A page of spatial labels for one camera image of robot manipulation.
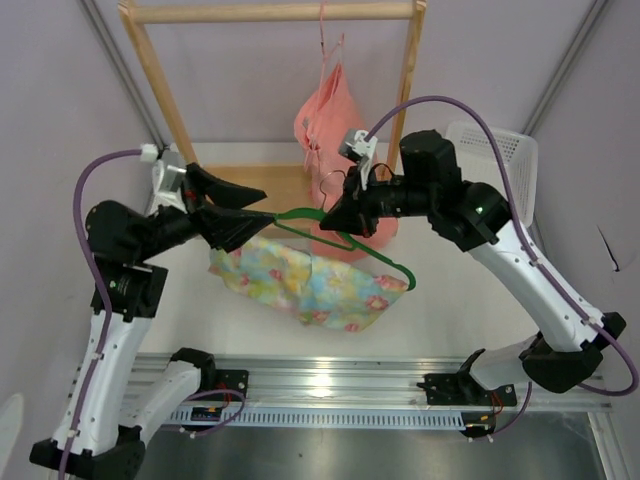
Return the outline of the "floral pastel skirt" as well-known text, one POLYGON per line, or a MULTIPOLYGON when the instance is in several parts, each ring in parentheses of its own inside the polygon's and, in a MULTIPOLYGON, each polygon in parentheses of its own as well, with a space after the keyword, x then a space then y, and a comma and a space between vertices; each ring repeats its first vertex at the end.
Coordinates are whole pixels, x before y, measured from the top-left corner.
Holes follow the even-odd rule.
POLYGON ((415 287, 410 275, 374 275, 259 236, 230 253, 211 250, 209 272, 303 325, 349 333, 364 331, 415 287))

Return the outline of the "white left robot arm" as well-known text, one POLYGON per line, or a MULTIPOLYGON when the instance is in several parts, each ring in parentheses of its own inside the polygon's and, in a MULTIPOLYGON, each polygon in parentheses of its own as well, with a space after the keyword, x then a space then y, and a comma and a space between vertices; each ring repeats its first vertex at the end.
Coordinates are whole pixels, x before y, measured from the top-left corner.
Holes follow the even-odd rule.
POLYGON ((244 398, 221 388, 212 354, 182 347, 132 409, 121 412, 168 276, 149 259, 196 237, 231 252, 274 220, 246 209, 265 199, 264 191, 229 183, 196 164, 187 166, 177 193, 182 206, 161 206, 151 215, 105 200, 74 220, 95 280, 90 336, 66 414, 50 438, 32 446, 32 464, 61 477, 133 479, 151 438, 181 403, 211 395, 244 398))

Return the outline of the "green plastic hanger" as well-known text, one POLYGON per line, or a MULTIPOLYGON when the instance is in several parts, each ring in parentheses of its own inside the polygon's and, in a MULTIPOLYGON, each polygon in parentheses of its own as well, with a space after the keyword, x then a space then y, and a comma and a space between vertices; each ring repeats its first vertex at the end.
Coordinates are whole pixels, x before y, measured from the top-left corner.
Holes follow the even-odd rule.
POLYGON ((349 252, 362 251, 367 255, 369 255, 370 257, 373 257, 374 259, 382 262, 383 264, 403 273, 407 278, 408 291, 414 290, 416 288, 417 280, 414 273, 410 269, 408 269, 404 265, 394 262, 392 259, 388 258, 387 256, 364 245, 360 241, 356 240, 354 237, 350 236, 348 233, 337 232, 337 235, 341 238, 341 242, 336 243, 333 241, 320 238, 318 236, 314 236, 311 233, 303 232, 299 229, 295 229, 293 227, 290 227, 284 224, 284 221, 299 220, 299 219, 307 219, 307 220, 312 220, 317 223, 320 223, 320 221, 323 220, 325 216, 326 216, 326 212, 323 209, 318 209, 313 207, 297 207, 297 208, 288 210, 284 213, 276 213, 274 215, 273 225, 277 228, 288 231, 295 235, 331 246, 333 248, 337 248, 337 249, 349 251, 349 252))

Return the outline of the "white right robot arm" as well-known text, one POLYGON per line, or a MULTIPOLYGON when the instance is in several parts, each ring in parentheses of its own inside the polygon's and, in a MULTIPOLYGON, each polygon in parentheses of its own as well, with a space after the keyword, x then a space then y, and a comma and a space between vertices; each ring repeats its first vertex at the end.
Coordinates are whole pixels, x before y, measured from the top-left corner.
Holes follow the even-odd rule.
POLYGON ((583 385, 602 362, 604 349, 625 329, 625 320, 593 307, 569 286, 505 197, 487 183, 463 178, 454 145, 437 131, 405 136, 403 172, 386 181, 373 171, 375 144, 364 130, 347 131, 339 153, 353 165, 321 229, 370 237, 382 218, 424 217, 440 237, 487 268, 539 329, 520 343, 473 353, 460 368, 458 395, 475 404, 492 390, 520 381, 553 393, 583 385))

